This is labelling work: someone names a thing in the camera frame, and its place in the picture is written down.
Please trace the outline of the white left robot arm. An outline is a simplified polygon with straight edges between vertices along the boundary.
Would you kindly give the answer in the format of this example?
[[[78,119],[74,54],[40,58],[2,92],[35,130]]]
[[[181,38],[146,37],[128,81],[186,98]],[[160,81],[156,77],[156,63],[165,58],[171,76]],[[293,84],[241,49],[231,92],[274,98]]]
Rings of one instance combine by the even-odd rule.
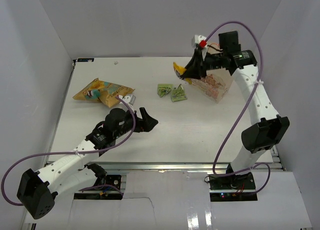
[[[141,117],[121,108],[114,108],[73,150],[37,171],[28,169],[20,180],[17,197],[33,219],[48,214],[55,201],[84,188],[101,189],[107,172],[93,161],[102,156],[116,140],[127,132],[150,132],[158,121],[140,109]]]

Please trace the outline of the large yellow snack packet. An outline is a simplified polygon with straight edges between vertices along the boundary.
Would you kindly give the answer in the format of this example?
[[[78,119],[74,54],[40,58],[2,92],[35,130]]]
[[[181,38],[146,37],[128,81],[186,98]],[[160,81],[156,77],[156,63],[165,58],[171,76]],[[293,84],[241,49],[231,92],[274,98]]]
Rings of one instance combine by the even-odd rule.
[[[189,83],[190,85],[192,84],[192,81],[190,78],[183,78],[182,75],[186,72],[186,69],[182,66],[179,66],[176,62],[173,62],[173,69],[175,74],[181,79],[184,80],[185,82]]]

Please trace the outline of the green snack packet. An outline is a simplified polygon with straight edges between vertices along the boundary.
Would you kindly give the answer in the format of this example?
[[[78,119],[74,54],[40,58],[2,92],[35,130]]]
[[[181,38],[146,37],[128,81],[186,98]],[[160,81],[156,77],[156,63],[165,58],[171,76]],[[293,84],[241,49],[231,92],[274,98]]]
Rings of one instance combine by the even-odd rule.
[[[173,84],[158,84],[157,85],[157,94],[159,97],[163,97],[171,92],[173,89]]]
[[[173,88],[172,93],[171,93],[171,100],[172,102],[178,102],[178,101],[183,101],[183,100],[187,100],[187,96],[185,93],[185,90],[182,86],[182,84],[180,84],[177,88]]]

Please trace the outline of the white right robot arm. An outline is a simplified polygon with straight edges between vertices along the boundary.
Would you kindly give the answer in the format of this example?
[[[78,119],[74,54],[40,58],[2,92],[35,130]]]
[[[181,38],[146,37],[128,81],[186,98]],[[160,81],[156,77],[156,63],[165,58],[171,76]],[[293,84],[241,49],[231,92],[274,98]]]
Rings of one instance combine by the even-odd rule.
[[[217,53],[209,53],[210,45],[205,36],[192,39],[194,53],[185,67],[173,65],[176,75],[188,82],[207,76],[207,71],[226,69],[238,85],[249,111],[251,126],[241,133],[242,147],[223,174],[231,189],[244,183],[242,175],[257,166],[257,160],[277,145],[287,131],[290,121],[281,117],[274,108],[260,79],[262,68],[251,50],[242,50],[236,31],[219,34]]]

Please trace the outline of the brown kettle chips bag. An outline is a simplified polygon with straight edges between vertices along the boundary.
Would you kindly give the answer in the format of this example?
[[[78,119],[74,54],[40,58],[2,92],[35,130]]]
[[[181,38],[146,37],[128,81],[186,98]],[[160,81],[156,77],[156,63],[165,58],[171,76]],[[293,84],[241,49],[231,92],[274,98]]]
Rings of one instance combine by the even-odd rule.
[[[96,78],[75,94],[73,99],[103,103],[107,107],[111,108],[120,102],[116,96],[126,96],[133,92],[134,89],[131,87],[101,81],[99,78]]]

